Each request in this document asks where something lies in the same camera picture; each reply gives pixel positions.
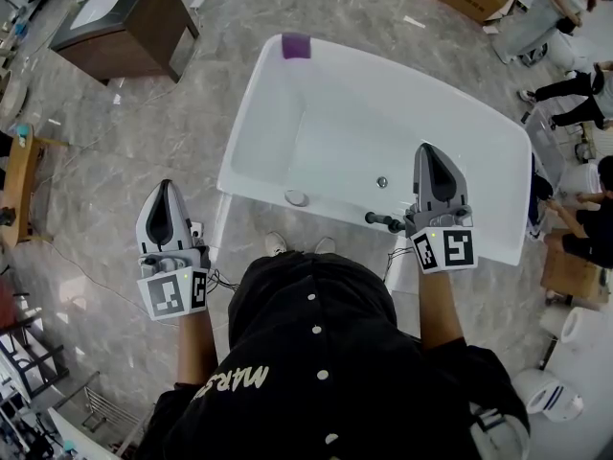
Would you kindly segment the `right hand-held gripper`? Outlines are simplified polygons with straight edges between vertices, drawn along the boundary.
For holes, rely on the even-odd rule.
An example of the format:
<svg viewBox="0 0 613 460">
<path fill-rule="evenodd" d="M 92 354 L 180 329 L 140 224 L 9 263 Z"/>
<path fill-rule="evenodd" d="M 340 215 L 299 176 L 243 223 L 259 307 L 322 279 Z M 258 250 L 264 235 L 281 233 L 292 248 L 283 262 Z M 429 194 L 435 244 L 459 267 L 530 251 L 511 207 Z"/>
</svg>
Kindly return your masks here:
<svg viewBox="0 0 613 460">
<path fill-rule="evenodd" d="M 413 245 L 424 274 L 474 268 L 472 211 L 464 174 L 441 149 L 422 143 L 415 155 L 414 193 L 418 209 L 403 217 L 406 237 Z M 430 211 L 428 204 L 452 207 Z"/>
</svg>

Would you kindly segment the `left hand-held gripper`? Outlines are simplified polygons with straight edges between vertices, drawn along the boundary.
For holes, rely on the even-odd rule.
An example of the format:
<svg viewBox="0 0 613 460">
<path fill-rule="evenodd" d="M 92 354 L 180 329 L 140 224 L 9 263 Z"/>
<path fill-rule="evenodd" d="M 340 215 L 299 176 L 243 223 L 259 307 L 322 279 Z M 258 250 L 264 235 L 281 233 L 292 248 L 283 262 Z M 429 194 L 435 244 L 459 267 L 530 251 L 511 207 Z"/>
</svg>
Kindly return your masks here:
<svg viewBox="0 0 613 460">
<path fill-rule="evenodd" d="M 142 255 L 137 281 L 148 316 L 153 321 L 182 317 L 207 309 L 209 248 L 191 248 L 192 224 L 179 188 L 161 181 L 147 197 L 136 222 Z"/>
</svg>

